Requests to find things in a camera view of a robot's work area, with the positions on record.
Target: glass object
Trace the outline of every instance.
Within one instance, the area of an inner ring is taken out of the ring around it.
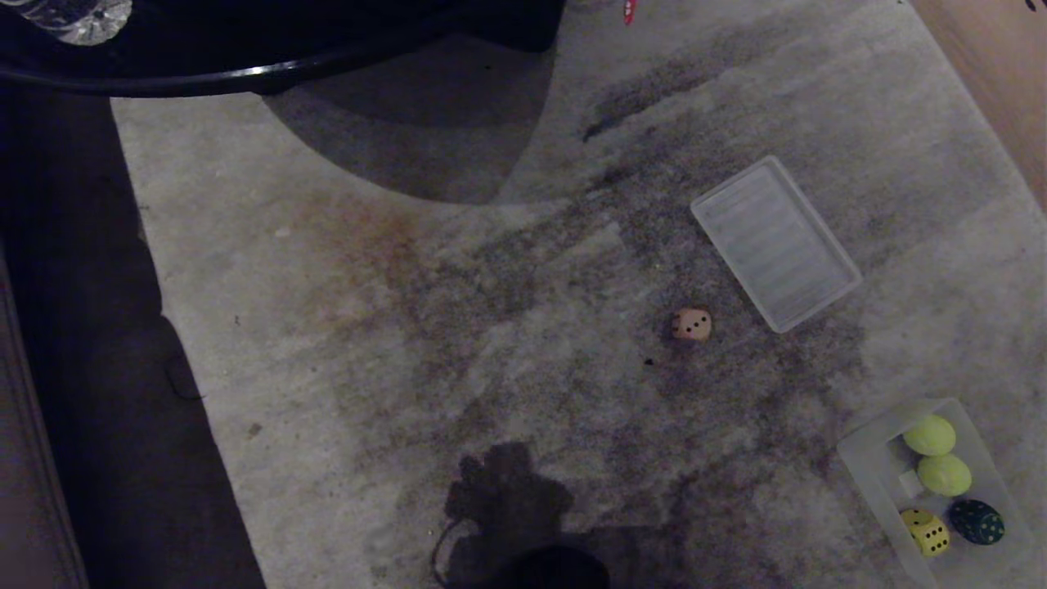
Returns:
[[[0,0],[26,20],[70,45],[109,41],[131,17],[132,0]]]

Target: red object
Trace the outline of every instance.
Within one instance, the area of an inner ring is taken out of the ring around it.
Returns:
[[[637,0],[625,0],[625,26],[632,24],[632,17],[637,14]]]

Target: clear plastic tray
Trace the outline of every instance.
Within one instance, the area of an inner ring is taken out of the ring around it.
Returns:
[[[912,496],[912,489],[907,485],[906,475],[914,469],[919,456],[909,450],[900,436],[931,414],[944,417],[956,429],[953,454],[971,468],[973,476],[971,490],[961,497],[984,501],[1000,513],[1006,528],[1000,542],[978,546],[954,534],[957,540],[946,552],[927,559],[909,536],[900,512],[913,507],[927,509],[949,525],[945,512],[956,500],[934,495],[920,485],[916,488],[920,493]],[[1034,545],[1032,533],[993,466],[978,430],[956,400],[901,404],[844,438],[837,449],[901,566],[925,587],[996,587],[994,580]]]
[[[775,156],[694,200],[691,212],[778,334],[862,282],[854,262]]]

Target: die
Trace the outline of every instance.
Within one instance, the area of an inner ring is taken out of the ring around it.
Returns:
[[[672,336],[705,342],[713,333],[713,318],[705,310],[681,310],[672,319]]]
[[[926,509],[906,509],[901,512],[901,521],[919,546],[920,554],[937,557],[949,549],[949,528],[938,516]]]
[[[996,544],[1006,531],[1000,513],[976,499],[953,503],[949,522],[964,540],[982,546]]]

